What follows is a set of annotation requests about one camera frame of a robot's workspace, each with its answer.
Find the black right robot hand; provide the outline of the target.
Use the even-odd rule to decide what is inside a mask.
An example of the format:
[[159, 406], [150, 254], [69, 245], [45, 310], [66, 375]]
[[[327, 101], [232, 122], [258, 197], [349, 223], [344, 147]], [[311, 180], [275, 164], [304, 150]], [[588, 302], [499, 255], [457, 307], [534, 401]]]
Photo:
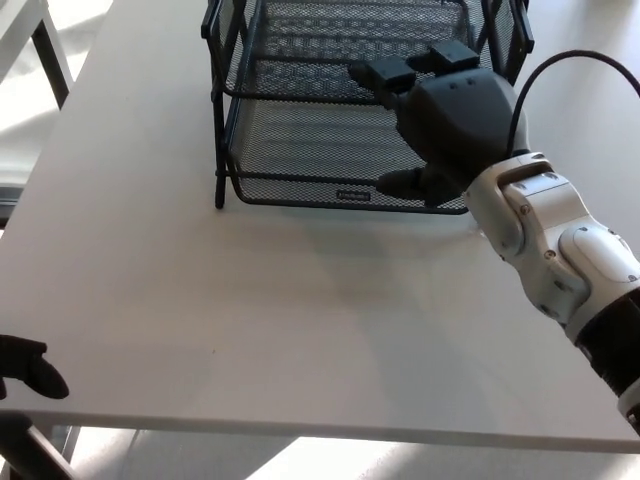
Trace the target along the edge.
[[423, 165], [381, 175], [376, 190], [428, 208], [456, 200], [511, 151], [517, 94], [457, 40], [407, 58], [355, 62], [348, 75], [394, 113], [396, 129]]

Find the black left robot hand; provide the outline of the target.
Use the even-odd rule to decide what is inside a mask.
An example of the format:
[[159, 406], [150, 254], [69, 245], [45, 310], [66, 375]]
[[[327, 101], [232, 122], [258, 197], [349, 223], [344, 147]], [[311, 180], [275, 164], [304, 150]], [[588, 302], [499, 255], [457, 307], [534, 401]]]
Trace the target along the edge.
[[21, 381], [41, 396], [64, 399], [70, 391], [62, 374], [45, 358], [44, 342], [10, 336], [1, 336], [1, 399], [7, 397], [5, 380]]

